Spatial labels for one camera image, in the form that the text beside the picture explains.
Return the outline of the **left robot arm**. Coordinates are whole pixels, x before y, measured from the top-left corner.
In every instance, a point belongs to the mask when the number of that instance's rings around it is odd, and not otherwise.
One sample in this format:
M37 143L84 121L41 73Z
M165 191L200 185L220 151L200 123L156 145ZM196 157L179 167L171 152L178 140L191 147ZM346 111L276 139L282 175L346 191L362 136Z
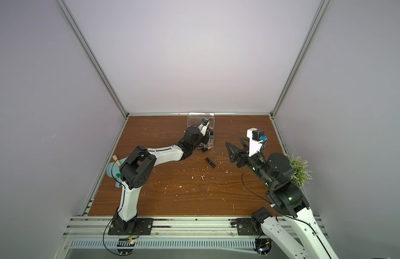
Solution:
M192 155L200 144L210 139L210 121L203 119L200 124L188 127L184 137L177 143L163 148L137 146L124 160L113 156L114 162L107 168L107 175L122 189L120 206L115 213L110 228L115 232L128 233L136 228L137 203L142 186L148 181L155 166L182 161Z

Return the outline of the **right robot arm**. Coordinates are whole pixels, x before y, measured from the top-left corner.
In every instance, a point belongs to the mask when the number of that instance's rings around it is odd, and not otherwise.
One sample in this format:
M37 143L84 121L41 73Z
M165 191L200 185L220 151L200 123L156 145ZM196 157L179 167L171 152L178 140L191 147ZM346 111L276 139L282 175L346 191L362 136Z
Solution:
M250 139L237 147L226 142L231 163L250 169L267 187L270 206L291 225L297 238L286 232L267 208L252 214L259 234L267 236L290 259L336 259L338 256L320 229L307 198L292 181L293 168L288 157L272 153L265 158L261 152L264 141Z

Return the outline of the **clear acrylic lipstick organizer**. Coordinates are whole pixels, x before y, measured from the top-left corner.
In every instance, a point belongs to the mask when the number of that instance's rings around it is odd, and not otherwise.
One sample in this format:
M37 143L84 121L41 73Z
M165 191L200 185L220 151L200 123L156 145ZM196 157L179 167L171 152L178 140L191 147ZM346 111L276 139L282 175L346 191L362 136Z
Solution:
M199 148L213 148L215 140L215 113L189 112L188 126L197 126L201 132L209 136L207 144L201 143Z

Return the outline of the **green artificial plant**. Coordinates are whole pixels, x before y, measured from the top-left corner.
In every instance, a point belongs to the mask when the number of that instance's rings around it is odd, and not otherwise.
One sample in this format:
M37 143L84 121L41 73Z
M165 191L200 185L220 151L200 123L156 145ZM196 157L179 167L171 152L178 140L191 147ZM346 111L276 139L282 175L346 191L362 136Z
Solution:
M291 176L291 181L297 187L303 187L312 180L312 171L308 170L308 161L300 156L287 156L289 165L293 169L293 174Z

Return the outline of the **right controller board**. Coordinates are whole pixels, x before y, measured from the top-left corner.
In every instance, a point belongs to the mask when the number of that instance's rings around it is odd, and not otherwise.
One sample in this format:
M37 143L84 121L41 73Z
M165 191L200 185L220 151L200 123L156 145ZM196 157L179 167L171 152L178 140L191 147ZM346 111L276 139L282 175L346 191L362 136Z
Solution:
M272 250L272 240L270 238L257 238L255 240L255 248L259 255L267 255Z

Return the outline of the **controller board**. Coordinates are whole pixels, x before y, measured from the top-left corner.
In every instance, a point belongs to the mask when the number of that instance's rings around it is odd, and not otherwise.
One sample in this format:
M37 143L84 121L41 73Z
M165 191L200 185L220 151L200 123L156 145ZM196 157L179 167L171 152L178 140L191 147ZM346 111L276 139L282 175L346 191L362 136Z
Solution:
M255 240L255 248L259 255L267 255L272 250L272 240L270 238L257 238Z
M135 246L135 240L121 238L117 242L116 250L120 256L129 256L133 253Z

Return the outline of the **teal dustpan tray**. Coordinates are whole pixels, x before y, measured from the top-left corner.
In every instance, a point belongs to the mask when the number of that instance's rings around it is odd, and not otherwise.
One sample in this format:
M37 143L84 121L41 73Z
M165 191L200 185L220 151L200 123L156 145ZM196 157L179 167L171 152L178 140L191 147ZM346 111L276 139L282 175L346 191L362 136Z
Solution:
M122 180L121 180L121 160L118 159L116 155L112 156L113 162L109 163L106 169L107 176L113 178L116 181L115 186L117 188L122 187Z

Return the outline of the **left controller board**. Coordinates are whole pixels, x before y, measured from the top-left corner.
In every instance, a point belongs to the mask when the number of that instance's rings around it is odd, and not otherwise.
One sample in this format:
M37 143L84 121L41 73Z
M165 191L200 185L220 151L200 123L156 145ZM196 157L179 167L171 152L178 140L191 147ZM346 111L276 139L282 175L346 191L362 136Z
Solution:
M133 253L135 246L135 240L121 238L117 242L116 250L120 256L129 256Z

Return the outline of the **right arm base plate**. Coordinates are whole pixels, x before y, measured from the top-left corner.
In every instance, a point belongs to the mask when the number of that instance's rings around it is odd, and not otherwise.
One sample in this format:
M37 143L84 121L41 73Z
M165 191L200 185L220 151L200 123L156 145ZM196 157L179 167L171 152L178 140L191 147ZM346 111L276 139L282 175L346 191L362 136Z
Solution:
M261 225L263 221L256 218L237 218L230 222L239 236L259 236L265 235Z

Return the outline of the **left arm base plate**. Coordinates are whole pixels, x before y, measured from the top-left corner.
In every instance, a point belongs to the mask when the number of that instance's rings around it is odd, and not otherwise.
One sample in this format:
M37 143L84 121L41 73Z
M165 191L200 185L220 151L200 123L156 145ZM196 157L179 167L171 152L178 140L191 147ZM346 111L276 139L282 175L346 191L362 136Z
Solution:
M124 221L115 217L108 227L108 235L150 235L153 225L153 218L134 217Z

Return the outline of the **aluminium front rail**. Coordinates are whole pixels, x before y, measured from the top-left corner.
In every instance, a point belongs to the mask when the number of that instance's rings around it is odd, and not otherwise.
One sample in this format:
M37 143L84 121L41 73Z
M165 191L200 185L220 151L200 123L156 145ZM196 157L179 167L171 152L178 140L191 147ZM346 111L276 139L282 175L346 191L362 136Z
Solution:
M243 237L237 234L230 222L249 216L142 216L153 218L150 235L130 235L133 237ZM127 235L108 235L110 216L74 216L70 219L63 237L108 237L125 238Z

